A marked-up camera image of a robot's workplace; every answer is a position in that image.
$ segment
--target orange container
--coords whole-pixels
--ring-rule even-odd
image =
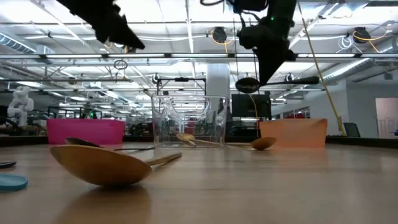
[[[274,137],[272,148],[325,148],[327,119],[278,119],[260,123],[261,137]]]

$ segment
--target utensil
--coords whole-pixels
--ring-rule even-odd
[[[238,89],[242,93],[254,93],[255,91],[258,91],[260,87],[266,86],[266,85],[316,85],[319,83],[319,77],[313,76],[313,77],[307,77],[307,78],[301,78],[297,80],[291,80],[291,81],[284,81],[284,82],[273,82],[273,83],[266,83],[262,84],[258,80],[252,77],[246,77],[238,80],[235,83],[236,89]]]
[[[51,154],[75,177],[100,186],[135,184],[152,173],[150,166],[169,162],[181,153],[142,161],[100,147],[65,145],[51,148]]]
[[[23,176],[0,174],[0,192],[17,191],[26,188],[27,179]]]
[[[67,144],[74,144],[74,145],[81,145],[81,146],[91,146],[91,147],[100,147],[103,148],[97,144],[94,144],[92,142],[89,141],[85,141],[85,140],[81,140],[78,138],[65,138],[65,142]],[[138,151],[145,151],[145,150],[150,150],[150,149],[154,149],[154,146],[149,146],[149,147],[145,147],[145,148],[126,148],[126,149],[114,149],[114,151],[127,151],[127,150],[138,150]]]
[[[178,133],[177,137],[179,140],[184,141],[184,142],[202,142],[202,143],[207,143],[207,144],[213,144],[219,146],[220,144],[215,143],[215,142],[210,142],[210,141],[204,141],[204,140],[197,140],[195,137],[191,134],[186,134],[186,133]],[[245,144],[239,144],[239,143],[228,143],[227,145],[229,146],[237,146],[237,147],[248,147],[251,146],[257,150],[265,150],[269,147],[271,147],[273,144],[275,144],[276,138],[272,137],[265,137],[265,138],[259,138],[254,140],[252,143],[245,143]]]
[[[192,146],[192,147],[196,147],[197,145],[195,143],[193,143],[191,140],[192,138],[190,137],[190,134],[182,134],[182,133],[177,133],[176,134],[177,138],[184,142],[185,144]]]
[[[16,164],[17,164],[16,161],[0,162],[0,169],[7,169],[7,168],[15,166]]]

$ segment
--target yellow cable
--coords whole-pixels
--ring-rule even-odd
[[[374,46],[374,44],[373,44],[371,41],[369,41],[369,44],[372,45],[373,49],[374,49],[377,53],[380,53],[380,51]]]
[[[210,36],[211,36],[211,39],[214,41],[214,43],[216,43],[216,44],[220,44],[220,45],[224,45],[225,46],[225,53],[228,53],[228,48],[226,47],[228,44],[230,44],[233,40],[230,40],[229,42],[225,42],[225,43],[219,43],[219,42],[217,42],[215,39],[214,39],[214,37],[213,37],[213,33],[214,33],[214,31],[212,30],[211,32],[210,32]]]
[[[300,14],[301,14],[301,19],[303,20],[303,25],[304,25],[305,33],[307,34],[308,44],[309,44],[310,49],[311,49],[312,57],[313,57],[313,59],[314,59],[315,66],[316,66],[316,68],[317,68],[317,70],[318,70],[319,78],[320,78],[320,80],[321,80],[321,83],[322,83],[323,87],[325,88],[325,91],[326,91],[326,94],[328,95],[328,99],[329,99],[331,108],[333,109],[333,112],[334,112],[334,114],[335,114],[335,116],[336,116],[336,120],[337,120],[337,122],[338,122],[338,128],[339,128],[340,132],[342,133],[342,135],[345,136],[345,135],[346,135],[346,132],[344,131],[343,124],[341,123],[341,119],[340,119],[340,117],[339,117],[339,115],[338,115],[338,113],[337,113],[335,104],[333,103],[333,100],[331,99],[331,95],[330,95],[329,89],[328,89],[328,87],[327,87],[327,85],[326,85],[326,83],[325,83],[325,81],[324,81],[324,79],[323,79],[322,72],[321,72],[321,70],[320,70],[320,68],[319,68],[318,60],[317,60],[317,57],[315,56],[315,52],[314,52],[313,47],[312,47],[312,43],[311,43],[311,39],[310,39],[310,34],[308,33],[308,30],[307,30],[307,24],[305,23],[305,19],[304,19],[304,16],[303,16],[303,12],[302,12],[302,10],[301,10],[301,4],[300,4],[299,1],[297,1],[297,4],[298,4],[298,9],[299,9]]]
[[[383,34],[383,35],[380,36],[380,37],[376,37],[376,38],[373,38],[373,39],[366,39],[366,38],[362,38],[362,37],[357,37],[357,36],[355,36],[355,33],[357,33],[357,32],[356,32],[356,31],[353,32],[353,37],[357,38],[358,40],[365,40],[365,41],[374,41],[374,40],[378,40],[378,39],[381,39],[381,38],[383,38],[383,37],[385,37],[385,36],[387,35],[387,32],[386,32],[385,34]]]
[[[256,128],[257,128],[257,130],[256,130],[256,134],[257,134],[257,138],[259,137],[259,129],[260,129],[260,124],[259,124],[259,117],[258,117],[258,115],[257,115],[257,106],[256,106],[256,102],[254,101],[254,99],[253,99],[253,97],[249,94],[249,96],[250,96],[250,99],[253,101],[253,103],[254,103],[254,111],[256,112]]]
[[[113,43],[111,42],[111,45],[110,45],[110,46],[108,46],[108,45],[106,45],[106,44],[104,44],[104,46],[105,46],[107,49],[110,49],[110,48],[113,46]]]

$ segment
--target wooden table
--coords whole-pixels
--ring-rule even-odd
[[[0,160],[18,161],[14,170],[0,172],[29,179],[26,190],[0,194],[0,223],[398,220],[398,151],[355,146],[284,152],[184,149],[182,158],[156,167],[141,184],[110,190],[71,176],[48,148],[0,148]]]

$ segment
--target white robot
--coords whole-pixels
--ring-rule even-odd
[[[28,97],[30,88],[28,86],[19,86],[17,90],[12,93],[13,99],[8,106],[7,113],[8,116],[19,116],[19,126],[26,126],[27,122],[27,112],[32,111],[34,104],[33,100]]]

